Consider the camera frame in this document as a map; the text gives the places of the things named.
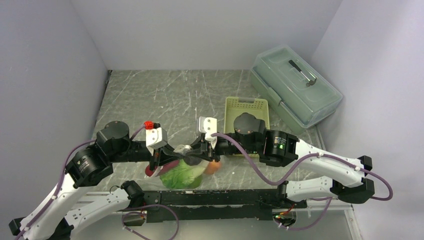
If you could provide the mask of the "dark purple mangosteen toy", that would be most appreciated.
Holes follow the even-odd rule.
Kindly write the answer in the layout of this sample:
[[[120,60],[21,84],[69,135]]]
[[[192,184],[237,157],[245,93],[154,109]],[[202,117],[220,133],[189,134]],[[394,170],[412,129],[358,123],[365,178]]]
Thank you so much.
[[[197,166],[203,161],[203,159],[195,156],[186,156],[183,160],[188,166]]]

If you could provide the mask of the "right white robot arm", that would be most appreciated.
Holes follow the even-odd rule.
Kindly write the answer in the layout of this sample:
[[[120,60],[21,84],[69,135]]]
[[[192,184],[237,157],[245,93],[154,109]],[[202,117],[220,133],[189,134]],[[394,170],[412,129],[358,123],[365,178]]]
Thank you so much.
[[[250,160],[251,154],[257,154],[267,166],[286,167],[281,180],[265,180],[277,186],[275,200],[282,208],[306,199],[330,197],[363,204],[375,194],[375,184],[367,178],[372,169],[368,156],[346,158],[332,154],[295,135],[270,130],[264,120],[246,112],[235,118],[231,133],[218,132],[217,125],[215,118],[198,118],[194,154],[208,161],[238,154]]]

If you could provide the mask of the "clear dotted zip bag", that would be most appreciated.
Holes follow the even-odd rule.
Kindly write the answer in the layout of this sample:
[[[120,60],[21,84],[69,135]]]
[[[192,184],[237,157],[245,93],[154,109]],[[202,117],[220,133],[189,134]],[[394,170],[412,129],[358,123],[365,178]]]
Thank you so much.
[[[195,156],[177,159],[159,167],[159,170],[145,168],[147,178],[159,178],[166,189],[195,189],[198,188],[204,175],[213,175],[222,167],[220,161],[207,161]]]

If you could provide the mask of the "purple eggplant toy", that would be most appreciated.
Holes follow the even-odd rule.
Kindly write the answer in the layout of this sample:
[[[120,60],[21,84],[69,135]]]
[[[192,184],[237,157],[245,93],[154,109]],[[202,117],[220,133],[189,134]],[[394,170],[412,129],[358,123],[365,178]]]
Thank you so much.
[[[167,172],[169,172],[173,168],[175,168],[179,164],[179,162],[180,162],[179,160],[175,160],[175,161],[172,161],[170,163],[167,163],[167,164],[165,164],[163,166],[155,166],[153,170],[151,170],[150,169],[150,165],[148,165],[145,168],[145,171],[144,172],[145,172],[145,175],[148,176],[148,177],[151,177],[151,176],[154,176],[154,177],[161,176],[161,175],[166,174]]]

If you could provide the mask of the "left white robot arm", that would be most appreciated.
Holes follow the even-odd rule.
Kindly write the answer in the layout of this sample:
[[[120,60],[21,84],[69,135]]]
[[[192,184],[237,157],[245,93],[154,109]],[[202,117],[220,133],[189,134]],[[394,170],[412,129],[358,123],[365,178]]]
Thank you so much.
[[[120,210],[137,210],[146,203],[142,188],[133,180],[84,207],[75,203],[113,174],[115,163],[148,162],[159,173],[163,166],[182,158],[164,139],[160,125],[146,122],[148,133],[160,133],[160,142],[137,141],[122,121],[109,122],[95,139],[75,147],[67,156],[58,183],[41,204],[28,216],[15,218],[9,229],[16,239],[68,240],[78,230],[108,214]]]

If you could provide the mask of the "pale green plastic basket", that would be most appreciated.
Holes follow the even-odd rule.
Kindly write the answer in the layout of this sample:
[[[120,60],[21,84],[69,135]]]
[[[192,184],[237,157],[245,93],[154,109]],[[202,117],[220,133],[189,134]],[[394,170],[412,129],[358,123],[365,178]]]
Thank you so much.
[[[264,120],[266,129],[270,129],[268,101],[262,98],[228,96],[225,99],[224,133],[234,132],[234,120],[242,113],[249,113]]]

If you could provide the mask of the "green cabbage toy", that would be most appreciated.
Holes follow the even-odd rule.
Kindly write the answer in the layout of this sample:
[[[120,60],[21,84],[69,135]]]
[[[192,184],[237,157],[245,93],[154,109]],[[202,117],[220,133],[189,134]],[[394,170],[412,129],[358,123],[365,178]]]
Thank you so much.
[[[159,176],[159,178],[168,189],[195,189],[202,183],[205,169],[206,167],[201,164],[190,166],[181,161],[175,168]]]

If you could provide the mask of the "orange peach toy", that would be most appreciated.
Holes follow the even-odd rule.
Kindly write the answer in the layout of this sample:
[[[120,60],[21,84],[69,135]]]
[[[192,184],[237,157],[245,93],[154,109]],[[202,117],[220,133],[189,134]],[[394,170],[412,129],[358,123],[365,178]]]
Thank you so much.
[[[221,162],[211,161],[208,163],[206,169],[204,170],[205,175],[213,175],[222,167]]]

